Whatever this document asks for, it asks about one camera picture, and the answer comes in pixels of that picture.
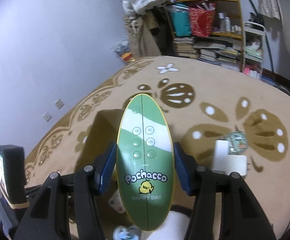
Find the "white TV remote control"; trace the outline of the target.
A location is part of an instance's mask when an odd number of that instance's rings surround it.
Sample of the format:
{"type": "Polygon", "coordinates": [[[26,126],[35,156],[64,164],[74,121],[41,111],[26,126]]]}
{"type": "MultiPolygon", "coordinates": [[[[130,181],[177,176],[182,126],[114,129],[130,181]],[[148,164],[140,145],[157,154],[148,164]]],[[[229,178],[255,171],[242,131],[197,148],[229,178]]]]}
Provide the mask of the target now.
{"type": "Polygon", "coordinates": [[[125,213],[125,208],[121,199],[120,191],[117,189],[114,194],[108,200],[109,206],[115,210],[117,213],[125,213]]]}

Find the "white tall charger block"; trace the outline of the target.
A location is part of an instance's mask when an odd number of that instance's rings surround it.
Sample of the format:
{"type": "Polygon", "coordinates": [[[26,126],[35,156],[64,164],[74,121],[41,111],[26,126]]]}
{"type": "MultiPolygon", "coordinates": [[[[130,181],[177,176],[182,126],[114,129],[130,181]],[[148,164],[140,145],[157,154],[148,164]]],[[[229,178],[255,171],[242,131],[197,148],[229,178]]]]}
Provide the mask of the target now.
{"type": "Polygon", "coordinates": [[[219,174],[227,173],[229,155],[229,141],[217,140],[215,142],[212,170],[219,174]]]}

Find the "green oval Pochacco speaker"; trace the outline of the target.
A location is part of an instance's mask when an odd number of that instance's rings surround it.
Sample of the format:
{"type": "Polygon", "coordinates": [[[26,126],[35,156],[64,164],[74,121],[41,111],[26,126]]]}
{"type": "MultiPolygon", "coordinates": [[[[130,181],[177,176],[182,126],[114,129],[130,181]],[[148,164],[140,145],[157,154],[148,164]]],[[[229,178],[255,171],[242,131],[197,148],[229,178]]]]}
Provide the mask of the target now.
{"type": "Polygon", "coordinates": [[[144,231],[165,221],[174,196],[175,157],[168,124],[156,101],[137,94],[119,127],[117,184],[125,211],[144,231]]]}

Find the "cardboard box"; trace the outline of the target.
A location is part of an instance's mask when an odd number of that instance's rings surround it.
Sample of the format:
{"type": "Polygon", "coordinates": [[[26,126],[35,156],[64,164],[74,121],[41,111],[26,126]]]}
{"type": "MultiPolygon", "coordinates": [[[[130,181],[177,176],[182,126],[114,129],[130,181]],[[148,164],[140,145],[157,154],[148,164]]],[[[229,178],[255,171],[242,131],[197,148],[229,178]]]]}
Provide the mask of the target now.
{"type": "Polygon", "coordinates": [[[110,142],[117,141],[118,129],[123,109],[102,110],[97,112],[88,130],[80,133],[83,148],[74,170],[77,172],[87,164],[92,164],[97,156],[103,154],[110,142]]]}

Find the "white square plug charger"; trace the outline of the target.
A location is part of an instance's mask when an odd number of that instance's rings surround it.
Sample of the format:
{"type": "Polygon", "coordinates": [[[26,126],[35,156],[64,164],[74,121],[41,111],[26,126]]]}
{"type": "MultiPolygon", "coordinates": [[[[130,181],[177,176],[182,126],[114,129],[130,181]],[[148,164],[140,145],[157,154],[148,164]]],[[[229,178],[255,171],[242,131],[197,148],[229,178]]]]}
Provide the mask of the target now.
{"type": "Polygon", "coordinates": [[[238,173],[240,176],[247,175],[248,158],[246,155],[228,155],[226,164],[226,175],[232,172],[238,173]]]}

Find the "light blue cylindrical power bank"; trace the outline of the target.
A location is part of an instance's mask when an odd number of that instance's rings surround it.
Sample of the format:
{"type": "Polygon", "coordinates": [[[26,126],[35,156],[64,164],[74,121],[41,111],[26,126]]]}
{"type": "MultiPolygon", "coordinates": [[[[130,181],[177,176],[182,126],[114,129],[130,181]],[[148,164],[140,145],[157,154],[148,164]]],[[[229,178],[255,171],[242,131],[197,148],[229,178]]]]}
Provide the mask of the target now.
{"type": "Polygon", "coordinates": [[[118,226],[112,234],[113,240],[140,240],[142,230],[137,226],[132,225],[126,228],[125,226],[118,226]]]}

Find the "stack of books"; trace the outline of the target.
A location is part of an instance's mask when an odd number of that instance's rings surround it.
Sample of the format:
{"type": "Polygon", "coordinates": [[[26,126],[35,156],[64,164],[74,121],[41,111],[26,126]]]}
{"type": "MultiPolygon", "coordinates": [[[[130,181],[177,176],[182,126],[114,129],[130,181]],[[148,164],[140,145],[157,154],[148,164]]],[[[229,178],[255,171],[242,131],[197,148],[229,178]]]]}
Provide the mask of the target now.
{"type": "Polygon", "coordinates": [[[198,59],[199,52],[194,48],[195,37],[176,37],[173,39],[176,54],[179,57],[198,59]]]}

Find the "plastic bag of toys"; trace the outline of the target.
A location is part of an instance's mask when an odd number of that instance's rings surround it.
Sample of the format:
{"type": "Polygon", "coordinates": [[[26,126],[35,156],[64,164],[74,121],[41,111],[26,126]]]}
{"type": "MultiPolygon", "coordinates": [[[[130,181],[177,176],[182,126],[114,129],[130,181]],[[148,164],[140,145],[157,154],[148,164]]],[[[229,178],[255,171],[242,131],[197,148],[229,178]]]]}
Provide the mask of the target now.
{"type": "Polygon", "coordinates": [[[131,53],[129,40],[123,40],[117,44],[113,52],[117,57],[119,57],[125,64],[132,63],[136,59],[131,53]]]}

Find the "wooden bookshelf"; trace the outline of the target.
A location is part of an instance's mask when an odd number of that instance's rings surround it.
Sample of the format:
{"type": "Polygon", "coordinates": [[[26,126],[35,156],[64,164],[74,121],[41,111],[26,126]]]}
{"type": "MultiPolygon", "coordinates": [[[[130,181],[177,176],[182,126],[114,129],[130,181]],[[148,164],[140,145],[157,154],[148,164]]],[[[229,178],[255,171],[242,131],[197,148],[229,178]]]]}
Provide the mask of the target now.
{"type": "Polygon", "coordinates": [[[241,71],[240,0],[170,0],[164,9],[175,55],[241,71]]]}

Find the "red patterned gift bag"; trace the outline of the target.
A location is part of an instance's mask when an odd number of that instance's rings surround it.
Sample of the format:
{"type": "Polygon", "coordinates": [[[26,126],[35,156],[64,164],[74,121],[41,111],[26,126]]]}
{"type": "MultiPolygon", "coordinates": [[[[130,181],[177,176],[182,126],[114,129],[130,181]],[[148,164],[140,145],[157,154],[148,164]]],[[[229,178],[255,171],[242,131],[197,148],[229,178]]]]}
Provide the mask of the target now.
{"type": "Polygon", "coordinates": [[[191,33],[197,37],[208,37],[212,32],[216,4],[203,1],[189,7],[191,33]]]}

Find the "teal bag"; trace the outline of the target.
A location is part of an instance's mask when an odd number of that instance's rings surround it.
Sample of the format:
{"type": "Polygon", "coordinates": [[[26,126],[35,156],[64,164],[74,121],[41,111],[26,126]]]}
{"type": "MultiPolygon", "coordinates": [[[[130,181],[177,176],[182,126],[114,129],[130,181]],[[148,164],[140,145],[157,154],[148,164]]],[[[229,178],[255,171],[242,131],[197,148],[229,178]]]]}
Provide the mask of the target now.
{"type": "Polygon", "coordinates": [[[191,35],[189,8],[183,4],[170,5],[167,7],[177,37],[191,35]]]}

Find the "white metal trolley cart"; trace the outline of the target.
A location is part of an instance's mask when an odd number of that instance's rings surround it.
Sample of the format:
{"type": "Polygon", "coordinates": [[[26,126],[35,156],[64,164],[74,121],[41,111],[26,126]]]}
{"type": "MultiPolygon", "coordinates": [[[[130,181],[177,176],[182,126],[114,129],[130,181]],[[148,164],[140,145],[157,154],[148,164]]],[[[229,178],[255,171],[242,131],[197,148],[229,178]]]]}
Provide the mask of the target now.
{"type": "Polygon", "coordinates": [[[266,29],[263,25],[251,21],[243,22],[243,74],[261,79],[264,63],[264,45],[266,42],[266,29]]]}

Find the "wall socket plate lower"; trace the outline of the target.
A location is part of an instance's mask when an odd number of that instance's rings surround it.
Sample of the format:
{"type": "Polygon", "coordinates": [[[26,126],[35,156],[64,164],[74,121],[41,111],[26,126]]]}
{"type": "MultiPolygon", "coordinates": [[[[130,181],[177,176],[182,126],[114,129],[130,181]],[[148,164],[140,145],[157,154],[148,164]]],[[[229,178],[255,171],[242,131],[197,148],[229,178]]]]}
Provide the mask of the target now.
{"type": "Polygon", "coordinates": [[[52,119],[52,115],[50,113],[46,112],[45,114],[43,114],[43,119],[46,122],[49,122],[52,119]]]}

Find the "wall socket plate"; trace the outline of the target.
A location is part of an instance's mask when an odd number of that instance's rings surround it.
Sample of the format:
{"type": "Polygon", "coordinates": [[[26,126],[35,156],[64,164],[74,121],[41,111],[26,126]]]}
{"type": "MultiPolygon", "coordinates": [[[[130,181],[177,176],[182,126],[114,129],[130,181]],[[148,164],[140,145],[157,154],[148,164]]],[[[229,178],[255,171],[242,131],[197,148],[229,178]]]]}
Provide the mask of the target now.
{"type": "Polygon", "coordinates": [[[64,102],[61,99],[58,99],[54,102],[54,105],[57,107],[57,109],[61,109],[64,106],[64,102]]]}
{"type": "Polygon", "coordinates": [[[46,112],[45,114],[43,114],[43,119],[46,122],[49,122],[52,119],[52,115],[50,113],[46,112]]]}

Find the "wall socket plate upper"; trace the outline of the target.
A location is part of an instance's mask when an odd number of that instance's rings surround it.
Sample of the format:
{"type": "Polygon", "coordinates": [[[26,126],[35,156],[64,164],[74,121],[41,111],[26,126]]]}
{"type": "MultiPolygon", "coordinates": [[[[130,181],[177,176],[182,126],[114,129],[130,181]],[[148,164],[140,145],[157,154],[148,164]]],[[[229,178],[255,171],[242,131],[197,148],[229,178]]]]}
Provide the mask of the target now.
{"type": "Polygon", "coordinates": [[[64,106],[64,102],[61,99],[58,99],[54,102],[54,105],[57,107],[57,109],[61,109],[64,106]]]}

